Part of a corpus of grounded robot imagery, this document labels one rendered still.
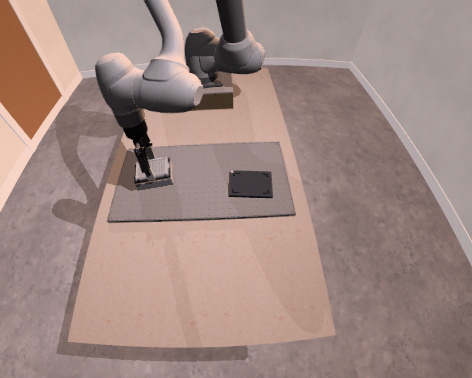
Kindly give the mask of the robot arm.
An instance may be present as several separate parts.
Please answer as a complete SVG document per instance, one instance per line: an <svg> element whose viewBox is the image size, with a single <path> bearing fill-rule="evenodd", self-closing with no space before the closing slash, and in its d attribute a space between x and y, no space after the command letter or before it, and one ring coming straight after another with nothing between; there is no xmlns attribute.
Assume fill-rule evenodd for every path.
<svg viewBox="0 0 472 378"><path fill-rule="evenodd" d="M133 67L119 52L104 55L95 65L100 91L119 126L141 124L144 109L191 111L204 88L223 86L217 71L252 74L262 69L265 50L246 30L243 0L216 0L223 34L219 39L207 28L191 30L185 41L186 64L182 31L168 0L144 2L162 36L160 54L145 70Z"/></svg>

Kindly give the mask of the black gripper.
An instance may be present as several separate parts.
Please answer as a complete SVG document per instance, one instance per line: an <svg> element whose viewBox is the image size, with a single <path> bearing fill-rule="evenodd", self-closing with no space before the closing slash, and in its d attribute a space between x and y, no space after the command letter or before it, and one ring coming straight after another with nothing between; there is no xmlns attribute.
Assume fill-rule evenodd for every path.
<svg viewBox="0 0 472 378"><path fill-rule="evenodd" d="M155 159L155 155L151 147L152 143L149 143L150 139L147 134L148 128L147 128L145 119L141 124L132 128L123 128L123 130L127 138L134 140L133 144L135 145L135 148L136 148L134 149L134 153L137 157L142 173L147 171L145 175L148 181L155 180L155 176L148 162L148 159L149 160Z"/></svg>

